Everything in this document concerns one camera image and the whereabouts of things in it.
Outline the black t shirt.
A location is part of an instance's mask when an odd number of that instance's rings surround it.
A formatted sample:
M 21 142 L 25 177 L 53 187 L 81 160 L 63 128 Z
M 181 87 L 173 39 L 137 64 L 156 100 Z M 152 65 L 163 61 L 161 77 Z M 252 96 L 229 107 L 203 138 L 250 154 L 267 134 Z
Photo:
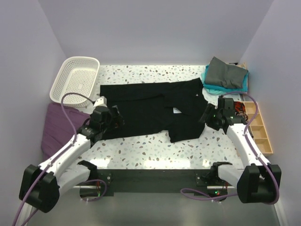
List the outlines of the black t shirt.
M 124 125 L 106 131 L 104 140 L 168 131 L 170 142 L 197 139 L 205 125 L 199 120 L 208 102 L 200 78 L 190 81 L 102 85 L 108 107 L 117 106 Z

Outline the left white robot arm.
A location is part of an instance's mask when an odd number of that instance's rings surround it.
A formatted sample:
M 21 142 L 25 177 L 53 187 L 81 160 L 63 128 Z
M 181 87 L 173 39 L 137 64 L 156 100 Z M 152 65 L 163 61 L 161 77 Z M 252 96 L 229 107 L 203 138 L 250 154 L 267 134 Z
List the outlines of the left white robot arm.
M 67 176 L 66 171 L 80 155 L 102 140 L 105 133 L 123 125 L 124 119 L 117 106 L 95 107 L 89 123 L 76 130 L 71 140 L 56 154 L 38 166 L 31 164 L 24 170 L 19 199 L 47 213 L 73 186 L 83 182 L 94 184 L 97 181 L 96 166 L 87 161 L 80 161 L 79 165 L 84 169 L 72 176 Z

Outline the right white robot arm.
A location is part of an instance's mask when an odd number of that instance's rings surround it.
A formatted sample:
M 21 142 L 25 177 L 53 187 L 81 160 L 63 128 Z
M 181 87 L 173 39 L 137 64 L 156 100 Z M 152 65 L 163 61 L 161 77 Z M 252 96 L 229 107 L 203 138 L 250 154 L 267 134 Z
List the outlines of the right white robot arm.
M 208 104 L 200 120 L 214 130 L 222 129 L 236 147 L 244 169 L 230 163 L 214 163 L 210 181 L 220 185 L 226 181 L 237 190 L 242 203 L 275 204 L 280 197 L 281 168 L 261 153 L 248 132 L 249 123 L 235 114 L 232 98 L 218 98 L 218 105 Z

